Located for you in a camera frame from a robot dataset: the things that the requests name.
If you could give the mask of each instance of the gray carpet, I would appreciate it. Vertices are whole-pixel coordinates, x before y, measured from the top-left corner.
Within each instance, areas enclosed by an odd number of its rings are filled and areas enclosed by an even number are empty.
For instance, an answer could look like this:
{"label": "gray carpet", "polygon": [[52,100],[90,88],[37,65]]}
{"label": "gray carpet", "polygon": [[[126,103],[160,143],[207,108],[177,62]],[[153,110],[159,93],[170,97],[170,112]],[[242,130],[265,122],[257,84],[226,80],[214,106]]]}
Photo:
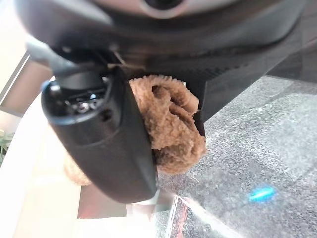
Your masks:
{"label": "gray carpet", "polygon": [[[162,188],[190,198],[183,236],[317,237],[317,85],[263,77],[205,123],[207,154],[187,174],[159,175]],[[270,201],[249,202],[271,186]]]}

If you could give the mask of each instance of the green plant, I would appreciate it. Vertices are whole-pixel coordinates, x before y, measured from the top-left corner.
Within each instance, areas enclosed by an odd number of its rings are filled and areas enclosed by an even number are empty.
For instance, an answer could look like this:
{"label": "green plant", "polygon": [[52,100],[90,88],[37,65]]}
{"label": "green plant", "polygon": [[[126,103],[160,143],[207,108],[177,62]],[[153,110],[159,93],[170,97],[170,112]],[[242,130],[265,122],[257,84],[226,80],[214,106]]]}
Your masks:
{"label": "green plant", "polygon": [[0,166],[3,162],[4,155],[8,151],[8,144],[10,144],[12,138],[14,136],[14,133],[12,134],[6,134],[4,130],[0,129]]}

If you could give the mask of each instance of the speckled floor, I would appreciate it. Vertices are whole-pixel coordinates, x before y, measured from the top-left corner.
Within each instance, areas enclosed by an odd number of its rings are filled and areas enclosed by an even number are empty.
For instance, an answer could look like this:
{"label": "speckled floor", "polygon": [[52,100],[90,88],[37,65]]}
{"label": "speckled floor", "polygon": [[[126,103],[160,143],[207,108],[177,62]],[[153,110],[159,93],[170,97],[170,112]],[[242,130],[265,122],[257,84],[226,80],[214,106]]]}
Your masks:
{"label": "speckled floor", "polygon": [[[317,237],[317,84],[263,77],[205,129],[201,161],[159,175],[163,189],[201,206],[186,206],[183,237]],[[273,199],[249,202],[263,186],[275,188]]]}

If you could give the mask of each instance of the brown fuzzy cloth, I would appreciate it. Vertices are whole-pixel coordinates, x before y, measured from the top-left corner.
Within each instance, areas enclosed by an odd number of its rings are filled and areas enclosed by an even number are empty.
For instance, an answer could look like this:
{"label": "brown fuzzy cloth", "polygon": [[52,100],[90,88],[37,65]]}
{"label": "brown fuzzy cloth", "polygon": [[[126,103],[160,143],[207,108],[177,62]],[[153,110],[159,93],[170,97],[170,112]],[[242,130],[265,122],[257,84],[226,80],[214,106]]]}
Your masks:
{"label": "brown fuzzy cloth", "polygon": [[[167,174],[188,171],[206,151],[205,138],[193,120],[198,99],[183,82],[168,76],[145,76],[130,80],[130,85],[150,136],[158,170]],[[90,183],[85,175],[80,175],[77,165],[71,165],[70,161],[75,163],[71,158],[65,161],[71,180],[81,185]]]}

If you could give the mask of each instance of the black plastic housing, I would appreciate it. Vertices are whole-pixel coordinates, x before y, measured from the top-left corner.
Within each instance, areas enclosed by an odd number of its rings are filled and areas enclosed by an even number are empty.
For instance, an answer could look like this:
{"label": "black plastic housing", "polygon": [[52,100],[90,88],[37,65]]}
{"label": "black plastic housing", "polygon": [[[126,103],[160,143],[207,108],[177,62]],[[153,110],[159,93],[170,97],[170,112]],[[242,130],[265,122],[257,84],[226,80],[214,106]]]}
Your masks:
{"label": "black plastic housing", "polygon": [[92,182],[110,198],[134,203],[155,195],[157,171],[132,90],[119,71],[115,69],[107,77],[104,102],[96,110],[58,114],[54,104],[60,100],[50,91],[54,81],[43,89],[42,107],[59,139]]}

